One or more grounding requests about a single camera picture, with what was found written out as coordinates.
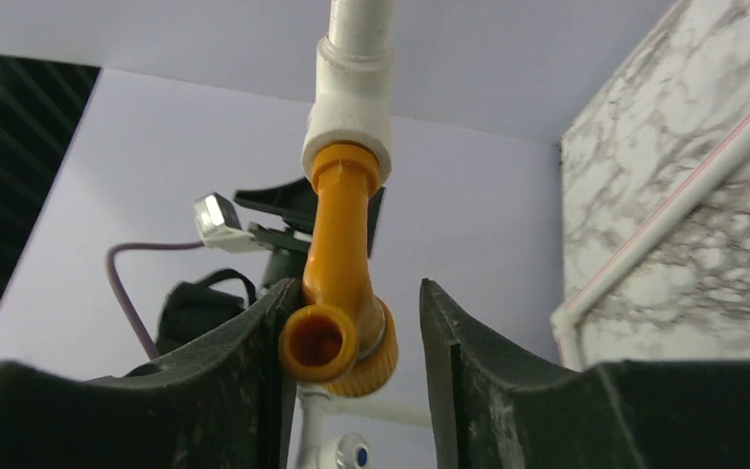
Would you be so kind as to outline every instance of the white pipe fitting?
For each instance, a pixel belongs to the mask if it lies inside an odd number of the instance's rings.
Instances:
[[[705,197],[750,157],[750,113],[697,166],[691,175],[657,208],[614,253],[591,280],[552,314],[554,337],[562,363],[575,370],[583,360],[579,326],[585,315],[611,288],[630,274],[646,255],[684,220]]]
[[[326,442],[310,452],[301,469],[368,469],[372,467],[369,445],[357,433]]]
[[[303,144],[312,177],[317,153],[356,143],[375,155],[381,183],[392,172],[392,18],[396,0],[332,0],[329,33],[317,43],[315,97]]]

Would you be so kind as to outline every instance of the orange plastic pipe fitting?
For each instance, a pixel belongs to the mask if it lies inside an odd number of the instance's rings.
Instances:
[[[372,292],[367,208],[380,187],[378,162],[354,144],[322,149],[312,166],[317,193],[312,247],[303,274],[307,306],[280,334],[280,362],[300,382],[359,397],[385,385],[396,369],[396,326]]]

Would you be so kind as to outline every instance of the ridged black surface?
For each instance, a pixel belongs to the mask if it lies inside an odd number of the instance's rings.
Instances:
[[[296,383],[277,347],[302,305],[301,283],[282,280],[121,378],[70,381],[0,362],[0,468],[284,468]]]
[[[750,469],[750,362],[576,373],[421,284],[438,469]]]
[[[0,300],[98,75],[0,56]]]

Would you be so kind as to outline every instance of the white conduit pipe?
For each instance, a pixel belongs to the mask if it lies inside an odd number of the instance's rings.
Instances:
[[[380,58],[392,45],[396,0],[332,0],[326,38],[342,53]]]
[[[583,369],[579,326],[590,309],[627,276],[711,191],[750,156],[750,113],[622,244],[573,297],[551,315],[562,363]]]
[[[413,427],[432,428],[433,419],[430,411],[412,405],[381,401],[369,397],[345,399],[331,398],[329,414],[346,414],[358,417],[373,418],[385,422],[409,425]]]
[[[315,454],[323,445],[323,421],[325,420],[325,398],[320,394],[301,394],[301,422],[300,446],[298,447],[296,468],[306,468],[313,464]]]

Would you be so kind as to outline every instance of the purple cable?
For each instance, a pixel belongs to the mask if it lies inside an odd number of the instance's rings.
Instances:
[[[125,317],[128,322],[131,323],[131,327],[134,329],[134,333],[137,334],[137,338],[140,340],[145,353],[150,360],[159,357],[159,352],[156,350],[156,344],[153,343],[153,339],[147,333],[147,329],[142,322],[142,318],[137,313],[137,309],[134,308],[131,297],[128,296],[128,292],[125,291],[125,287],[122,285],[122,279],[119,278],[119,271],[116,269],[116,255],[124,251],[188,251],[191,249],[197,249],[203,247],[205,244],[202,241],[195,242],[181,242],[181,243],[157,243],[157,242],[124,242],[122,244],[116,244],[107,250],[107,254],[104,256],[104,270],[107,274],[107,281],[110,283],[110,289],[113,290],[113,295],[116,297],[116,301],[119,302],[119,306],[122,307],[122,312],[125,313]]]

